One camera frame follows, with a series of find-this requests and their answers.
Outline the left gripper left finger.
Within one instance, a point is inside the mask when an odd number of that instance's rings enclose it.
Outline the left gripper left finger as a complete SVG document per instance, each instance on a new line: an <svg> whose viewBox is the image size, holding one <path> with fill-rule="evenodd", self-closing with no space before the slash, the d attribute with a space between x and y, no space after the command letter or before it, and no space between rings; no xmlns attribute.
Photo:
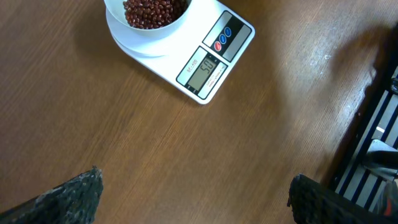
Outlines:
<svg viewBox="0 0 398 224"><path fill-rule="evenodd" d="M93 223L103 192L97 167L1 213L1 223Z"/></svg>

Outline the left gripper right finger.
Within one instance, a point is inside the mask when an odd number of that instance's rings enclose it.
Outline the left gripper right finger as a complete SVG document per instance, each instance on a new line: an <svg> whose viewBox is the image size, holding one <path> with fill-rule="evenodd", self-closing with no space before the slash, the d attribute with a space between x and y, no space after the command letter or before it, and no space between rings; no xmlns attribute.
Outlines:
<svg viewBox="0 0 398 224"><path fill-rule="evenodd" d="M287 206L299 224L388 224L393 218L377 215L303 174L296 175L289 189Z"/></svg>

